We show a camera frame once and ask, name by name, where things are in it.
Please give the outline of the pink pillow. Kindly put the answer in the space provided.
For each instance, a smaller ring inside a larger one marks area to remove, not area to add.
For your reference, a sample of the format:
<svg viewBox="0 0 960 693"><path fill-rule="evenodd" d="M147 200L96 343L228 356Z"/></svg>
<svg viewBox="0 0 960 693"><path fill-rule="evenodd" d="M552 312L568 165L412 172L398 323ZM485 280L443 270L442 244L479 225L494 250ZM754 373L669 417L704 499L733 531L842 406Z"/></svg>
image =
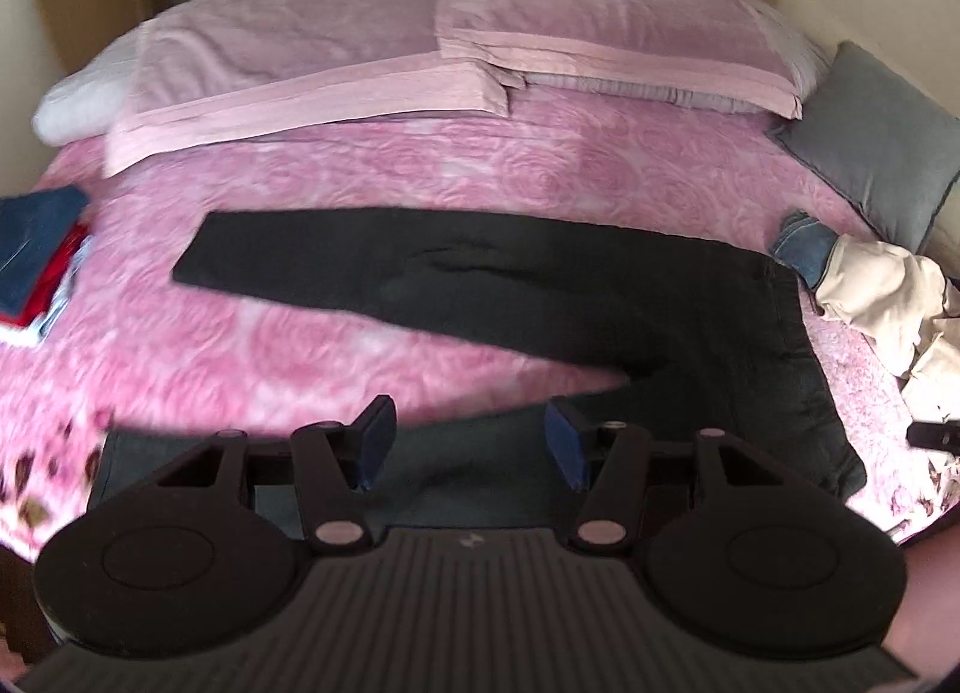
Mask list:
<svg viewBox="0 0 960 693"><path fill-rule="evenodd" d="M140 28L106 175L153 155L409 113L504 118L523 78L444 56L438 0L193 0Z"/></svg>
<svg viewBox="0 0 960 693"><path fill-rule="evenodd" d="M786 119L802 90L750 0L438 0L448 58L524 76L665 87Z"/></svg>

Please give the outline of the folded white garment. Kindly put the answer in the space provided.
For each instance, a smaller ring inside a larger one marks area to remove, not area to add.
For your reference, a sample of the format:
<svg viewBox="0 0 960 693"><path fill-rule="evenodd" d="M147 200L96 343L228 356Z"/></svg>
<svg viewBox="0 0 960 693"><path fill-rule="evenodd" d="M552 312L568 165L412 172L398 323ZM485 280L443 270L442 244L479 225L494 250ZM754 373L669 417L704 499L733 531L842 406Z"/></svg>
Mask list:
<svg viewBox="0 0 960 693"><path fill-rule="evenodd" d="M80 272L83 262L86 261L91 246L93 246L93 238L87 236L68 261L64 275L60 277L57 287L53 289L52 298L46 311L35 317L31 324L25 328L15 328L11 324L3 324L3 345L15 349L37 349L47 339L53 326L55 326L55 322L64 314L65 308L70 303L73 290L76 287L76 276Z"/></svg>

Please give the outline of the folded blue jeans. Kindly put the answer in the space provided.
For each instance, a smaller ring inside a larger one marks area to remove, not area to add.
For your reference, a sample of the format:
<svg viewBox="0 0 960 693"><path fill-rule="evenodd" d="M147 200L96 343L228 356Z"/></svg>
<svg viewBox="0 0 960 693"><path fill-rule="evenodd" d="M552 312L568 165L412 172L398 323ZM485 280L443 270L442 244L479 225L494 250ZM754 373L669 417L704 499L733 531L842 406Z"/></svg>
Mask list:
<svg viewBox="0 0 960 693"><path fill-rule="evenodd" d="M18 317L89 199L76 186L3 197L0 207L2 313Z"/></svg>

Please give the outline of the crumpled blue jeans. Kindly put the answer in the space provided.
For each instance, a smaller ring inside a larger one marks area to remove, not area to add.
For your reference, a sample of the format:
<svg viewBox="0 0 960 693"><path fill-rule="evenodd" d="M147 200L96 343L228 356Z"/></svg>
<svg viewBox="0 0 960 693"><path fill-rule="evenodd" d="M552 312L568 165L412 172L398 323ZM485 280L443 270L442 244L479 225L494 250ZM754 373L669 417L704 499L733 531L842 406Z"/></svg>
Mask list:
<svg viewBox="0 0 960 693"><path fill-rule="evenodd" d="M815 292L838 238L839 234L818 218L804 211L794 211L782 219L778 236L770 246L770 254L779 264L793 269L805 287Z"/></svg>

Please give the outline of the pink pillow right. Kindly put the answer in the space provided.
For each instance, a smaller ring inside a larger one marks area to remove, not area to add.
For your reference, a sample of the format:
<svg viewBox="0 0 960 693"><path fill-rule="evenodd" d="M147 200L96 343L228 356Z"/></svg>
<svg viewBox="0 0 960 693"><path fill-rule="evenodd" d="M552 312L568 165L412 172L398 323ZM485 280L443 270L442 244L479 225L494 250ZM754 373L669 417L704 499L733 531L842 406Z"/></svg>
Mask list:
<svg viewBox="0 0 960 693"><path fill-rule="evenodd" d="M786 119L802 90L750 0L438 0L448 58L524 76L665 87Z"/></svg>

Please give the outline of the white striped folded quilt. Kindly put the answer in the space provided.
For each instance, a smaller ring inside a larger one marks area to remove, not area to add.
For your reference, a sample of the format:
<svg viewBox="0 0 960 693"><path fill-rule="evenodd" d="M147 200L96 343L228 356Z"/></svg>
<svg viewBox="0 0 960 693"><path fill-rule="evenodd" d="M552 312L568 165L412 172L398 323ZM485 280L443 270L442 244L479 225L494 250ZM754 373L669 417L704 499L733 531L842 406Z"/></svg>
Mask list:
<svg viewBox="0 0 960 693"><path fill-rule="evenodd" d="M44 145L62 149L109 131L132 87L139 38L140 28L133 28L47 90L31 120Z"/></svg>

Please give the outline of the beige garment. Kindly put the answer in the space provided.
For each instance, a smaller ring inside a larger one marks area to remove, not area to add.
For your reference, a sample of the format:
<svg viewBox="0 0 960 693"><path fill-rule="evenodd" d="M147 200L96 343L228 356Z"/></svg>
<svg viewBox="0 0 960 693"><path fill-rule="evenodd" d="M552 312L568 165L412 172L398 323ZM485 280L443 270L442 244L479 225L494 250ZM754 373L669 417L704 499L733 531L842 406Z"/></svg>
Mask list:
<svg viewBox="0 0 960 693"><path fill-rule="evenodd" d="M840 236L815 290L823 316L864 335L919 422L958 417L958 290L929 257Z"/></svg>

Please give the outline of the black trousers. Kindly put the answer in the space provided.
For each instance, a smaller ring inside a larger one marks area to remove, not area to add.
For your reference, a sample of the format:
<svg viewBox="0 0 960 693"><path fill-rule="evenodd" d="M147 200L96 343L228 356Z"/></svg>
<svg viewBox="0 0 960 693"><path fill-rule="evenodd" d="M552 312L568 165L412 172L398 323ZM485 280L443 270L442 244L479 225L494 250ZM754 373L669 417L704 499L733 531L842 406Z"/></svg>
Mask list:
<svg viewBox="0 0 960 693"><path fill-rule="evenodd" d="M719 428L839 501L867 484L797 275L754 251L485 212L210 212L171 277L604 368L628 384L571 397L594 422L638 423L670 441ZM544 438L535 443L544 410L401 431L379 484L358 496L374 534L573 519Z"/></svg>

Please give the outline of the grey cushion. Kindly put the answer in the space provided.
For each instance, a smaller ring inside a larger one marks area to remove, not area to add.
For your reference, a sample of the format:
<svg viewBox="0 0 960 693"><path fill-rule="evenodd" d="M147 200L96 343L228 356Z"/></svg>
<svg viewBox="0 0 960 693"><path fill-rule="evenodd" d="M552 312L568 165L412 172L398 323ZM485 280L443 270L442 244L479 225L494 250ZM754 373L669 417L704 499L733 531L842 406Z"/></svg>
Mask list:
<svg viewBox="0 0 960 693"><path fill-rule="evenodd" d="M921 253L958 179L958 118L852 41L768 137L887 243Z"/></svg>

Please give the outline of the folded red garment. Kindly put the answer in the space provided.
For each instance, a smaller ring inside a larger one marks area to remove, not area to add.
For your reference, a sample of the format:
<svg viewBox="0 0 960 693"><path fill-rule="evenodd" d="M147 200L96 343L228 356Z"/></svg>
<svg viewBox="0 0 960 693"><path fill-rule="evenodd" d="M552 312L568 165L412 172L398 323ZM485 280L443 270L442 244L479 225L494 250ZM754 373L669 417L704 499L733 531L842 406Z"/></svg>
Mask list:
<svg viewBox="0 0 960 693"><path fill-rule="evenodd" d="M34 283L23 308L16 314L3 313L0 317L2 324L13 326L16 329L24 329L31 326L41 314L46 314L50 310L55 290L64 280L70 261L80 251L83 241L88 238L88 235L89 228L86 223L76 222L71 227L64 241L60 243L59 248L49 259L47 266L44 267L43 273Z"/></svg>

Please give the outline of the pink pillow left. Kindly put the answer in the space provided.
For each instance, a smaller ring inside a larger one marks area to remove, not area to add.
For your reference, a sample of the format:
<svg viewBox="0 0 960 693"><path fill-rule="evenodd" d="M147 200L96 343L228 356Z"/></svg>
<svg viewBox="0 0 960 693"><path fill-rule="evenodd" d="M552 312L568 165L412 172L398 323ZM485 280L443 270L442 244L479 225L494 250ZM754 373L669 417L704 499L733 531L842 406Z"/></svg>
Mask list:
<svg viewBox="0 0 960 693"><path fill-rule="evenodd" d="M409 113L504 118L523 78L444 56L438 0L193 0L140 28L106 175L153 155Z"/></svg>

